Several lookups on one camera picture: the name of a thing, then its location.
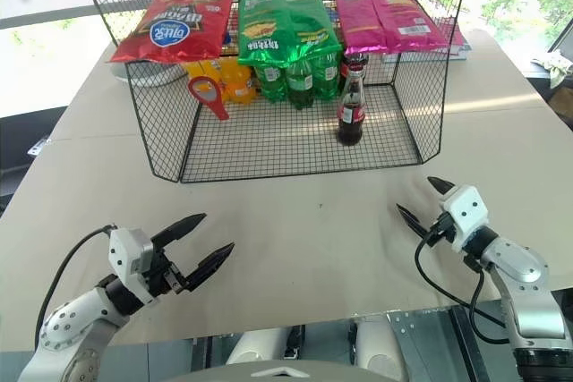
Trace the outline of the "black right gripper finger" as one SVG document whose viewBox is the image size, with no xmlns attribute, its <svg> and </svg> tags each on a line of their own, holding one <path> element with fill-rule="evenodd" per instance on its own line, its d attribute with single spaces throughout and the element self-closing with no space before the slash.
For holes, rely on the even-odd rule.
<svg viewBox="0 0 573 382">
<path fill-rule="evenodd" d="M 420 224 L 419 219 L 411 213 L 407 208 L 400 204 L 396 205 L 398 213 L 401 215 L 402 219 L 405 221 L 406 225 L 422 240 L 430 240 L 432 238 L 432 231 L 427 230 Z"/>
<path fill-rule="evenodd" d="M 454 183 L 437 176 L 428 176 L 427 181 L 441 196 L 446 196 L 449 192 L 456 189 Z"/>
</svg>

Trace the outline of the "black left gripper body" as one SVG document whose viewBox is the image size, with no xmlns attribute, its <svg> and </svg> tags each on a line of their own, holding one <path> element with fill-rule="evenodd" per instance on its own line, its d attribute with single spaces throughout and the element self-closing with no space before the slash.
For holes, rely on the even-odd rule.
<svg viewBox="0 0 573 382">
<path fill-rule="evenodd" d="M 181 293 L 188 286 L 186 278 L 175 263 L 167 257 L 165 247 L 154 242 L 152 244 L 150 266 L 143 272 L 149 293 L 153 298 L 170 292 Z"/>
</svg>

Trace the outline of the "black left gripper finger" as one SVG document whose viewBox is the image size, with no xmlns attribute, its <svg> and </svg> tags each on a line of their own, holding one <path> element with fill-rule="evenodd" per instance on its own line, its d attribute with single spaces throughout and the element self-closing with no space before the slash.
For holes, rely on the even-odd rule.
<svg viewBox="0 0 573 382">
<path fill-rule="evenodd" d="M 206 216 L 206 213 L 190 215 L 164 228 L 151 237 L 154 249 L 162 250 L 169 243 L 184 238 L 187 234 L 192 232 Z"/>
<path fill-rule="evenodd" d="M 198 264 L 197 268 L 185 278 L 183 288 L 186 291 L 192 292 L 204 284 L 219 270 L 219 268 L 230 256 L 234 247 L 235 244 L 230 242 L 229 244 L 211 252 L 211 254 L 203 259 Z"/>
</svg>

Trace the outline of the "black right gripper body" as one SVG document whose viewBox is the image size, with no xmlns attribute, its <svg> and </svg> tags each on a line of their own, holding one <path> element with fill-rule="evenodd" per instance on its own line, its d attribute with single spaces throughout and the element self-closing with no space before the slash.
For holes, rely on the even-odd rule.
<svg viewBox="0 0 573 382">
<path fill-rule="evenodd" d="M 442 212 L 428 232 L 428 246 L 435 246 L 440 240 L 445 239 L 453 243 L 456 236 L 456 228 L 453 217 L 448 212 Z"/>
</svg>

